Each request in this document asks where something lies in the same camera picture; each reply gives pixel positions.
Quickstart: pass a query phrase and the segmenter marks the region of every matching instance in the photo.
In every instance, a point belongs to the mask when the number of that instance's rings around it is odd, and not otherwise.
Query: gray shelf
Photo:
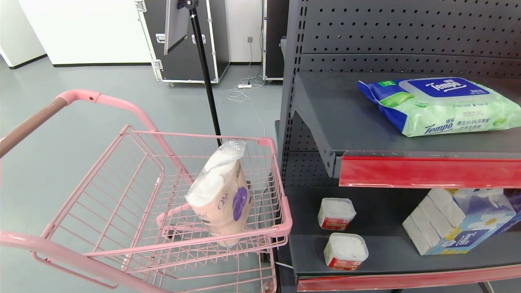
[[[345,151],[371,155],[399,151],[402,155],[458,155],[483,158],[520,158],[521,128],[408,138],[402,135],[357,88],[369,83],[436,75],[380,72],[297,72],[292,114],[310,129],[328,175],[338,178]],[[470,77],[521,104],[521,82],[516,79]]]
[[[423,199],[425,189],[286,187],[285,192],[293,217],[289,244],[297,277],[442,272],[521,263],[519,230],[490,237],[467,254],[419,255],[401,223]],[[325,264],[324,247],[332,231],[318,225],[324,197],[353,201],[357,215],[345,233],[362,236],[369,250],[369,258],[356,271],[331,270]]]

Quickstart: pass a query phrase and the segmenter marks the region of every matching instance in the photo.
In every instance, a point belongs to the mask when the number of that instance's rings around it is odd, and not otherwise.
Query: shopping cart handle
[[[45,106],[38,113],[25,120],[17,128],[13,129],[7,134],[2,140],[0,140],[0,158],[7,154],[12,148],[18,143],[24,140],[30,135],[36,128],[40,127],[44,122],[49,120],[54,114],[58,113],[61,109],[72,104],[74,101],[84,100],[92,103],[105,104],[112,107],[128,110],[134,113],[139,120],[145,125],[149,131],[158,132],[154,123],[150,120],[148,115],[136,105],[127,102],[116,97],[101,94],[99,92],[90,90],[70,90],[61,93],[56,97],[54,101]],[[157,142],[165,151],[165,154],[172,160],[175,166],[178,168],[180,174],[188,181],[189,184],[193,183],[193,178],[190,176],[188,171],[184,168],[181,161],[176,157],[168,143],[161,136],[156,137]]]
[[[29,119],[25,120],[17,128],[13,129],[6,137],[0,140],[0,158],[67,105],[66,100],[55,99]]]

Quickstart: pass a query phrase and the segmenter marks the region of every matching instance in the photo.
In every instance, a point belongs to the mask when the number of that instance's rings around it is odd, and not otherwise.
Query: tissue box
[[[510,228],[514,227],[517,223],[521,222],[521,189],[517,190],[505,190],[505,195],[516,215],[513,216],[510,221],[506,222],[501,228],[496,230],[493,235],[500,234],[508,231]]]
[[[515,214],[502,189],[431,189],[403,227],[421,255],[462,254]]]

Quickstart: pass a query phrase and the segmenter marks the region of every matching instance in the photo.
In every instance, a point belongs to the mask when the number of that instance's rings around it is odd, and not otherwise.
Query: tissue pack
[[[517,223],[521,222],[521,189],[517,190],[505,190],[505,196],[514,208],[516,215],[513,216],[510,221],[506,222],[501,228],[496,230],[493,235],[500,234],[510,230]]]
[[[503,189],[431,189],[403,227],[421,255],[463,254],[514,217]]]
[[[244,177],[240,158],[245,142],[227,141],[212,154],[190,187],[187,203],[212,236],[244,231],[252,206],[252,197]],[[233,247],[238,238],[217,241]]]
[[[458,77],[388,80],[358,88],[408,137],[521,126],[521,107]]]

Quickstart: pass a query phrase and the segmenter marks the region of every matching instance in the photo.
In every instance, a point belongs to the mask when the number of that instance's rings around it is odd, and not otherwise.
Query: cotton swab container
[[[324,249],[327,266],[336,270],[354,271],[368,256],[365,241],[357,234],[333,233]]]
[[[324,198],[318,212],[318,223],[322,229],[345,230],[356,212],[349,199]]]

